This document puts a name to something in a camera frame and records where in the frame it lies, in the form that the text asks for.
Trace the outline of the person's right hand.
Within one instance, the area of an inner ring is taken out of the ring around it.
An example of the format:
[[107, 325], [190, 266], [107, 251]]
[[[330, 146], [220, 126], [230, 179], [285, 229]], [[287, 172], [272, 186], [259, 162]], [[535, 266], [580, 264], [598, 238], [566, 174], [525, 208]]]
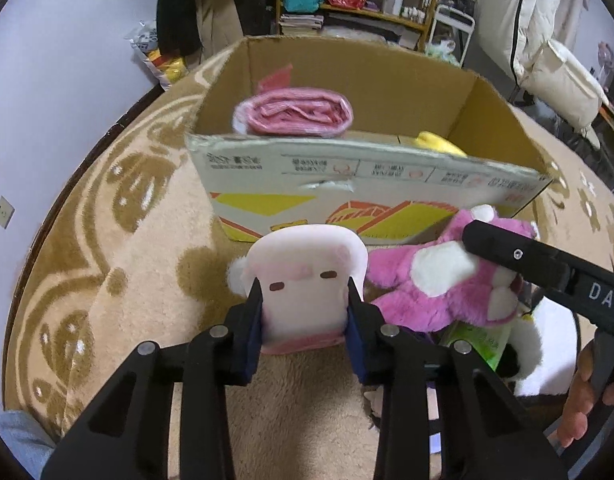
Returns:
[[587, 432], [588, 416], [596, 402], [596, 394], [590, 382], [593, 365], [593, 342], [590, 341], [580, 352], [577, 372], [569, 388], [560, 426], [556, 430], [557, 439], [563, 448], [568, 448]]

